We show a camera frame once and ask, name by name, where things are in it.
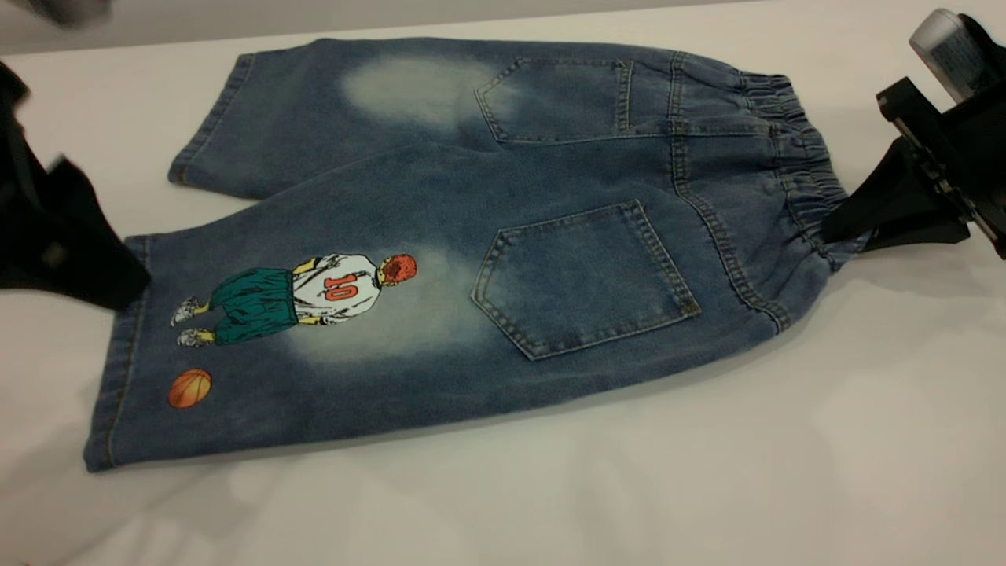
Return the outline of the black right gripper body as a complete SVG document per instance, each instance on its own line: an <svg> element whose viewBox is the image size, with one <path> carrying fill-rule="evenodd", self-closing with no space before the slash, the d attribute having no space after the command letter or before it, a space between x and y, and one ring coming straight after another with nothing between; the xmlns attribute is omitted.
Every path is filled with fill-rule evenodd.
<svg viewBox="0 0 1006 566"><path fill-rule="evenodd" d="M880 114L908 141L943 211L974 223L1004 257L1003 80L938 111L904 78L876 96Z"/></svg>

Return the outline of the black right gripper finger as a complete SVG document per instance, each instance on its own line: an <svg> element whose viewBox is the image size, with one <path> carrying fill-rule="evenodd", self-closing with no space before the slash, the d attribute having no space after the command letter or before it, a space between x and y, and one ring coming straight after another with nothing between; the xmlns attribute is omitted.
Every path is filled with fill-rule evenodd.
<svg viewBox="0 0 1006 566"><path fill-rule="evenodd" d="M916 244L956 244L970 237L967 223L959 215L941 209L923 211L881 211L863 252L916 246Z"/></svg>
<svg viewBox="0 0 1006 566"><path fill-rule="evenodd" d="M821 233L827 243L871 237L881 211L941 209L933 187L916 164L912 146L898 138L873 172L843 204L827 215Z"/></svg>

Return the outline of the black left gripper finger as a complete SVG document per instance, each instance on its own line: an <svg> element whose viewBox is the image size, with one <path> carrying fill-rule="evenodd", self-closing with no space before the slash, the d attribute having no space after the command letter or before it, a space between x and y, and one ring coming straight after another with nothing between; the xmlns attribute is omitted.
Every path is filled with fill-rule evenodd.
<svg viewBox="0 0 1006 566"><path fill-rule="evenodd" d="M78 166L58 159L40 166L35 187L46 216L46 272L2 269L2 290L31 290L71 297L111 311L137 300L151 281L148 269L116 235L96 190Z"/></svg>

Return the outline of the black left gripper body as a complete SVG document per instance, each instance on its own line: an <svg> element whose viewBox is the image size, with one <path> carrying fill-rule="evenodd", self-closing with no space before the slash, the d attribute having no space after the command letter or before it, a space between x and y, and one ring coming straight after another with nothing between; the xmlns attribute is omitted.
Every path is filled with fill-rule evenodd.
<svg viewBox="0 0 1006 566"><path fill-rule="evenodd" d="M46 216L35 182L39 161L16 117L29 89L1 64L2 269L46 272Z"/></svg>

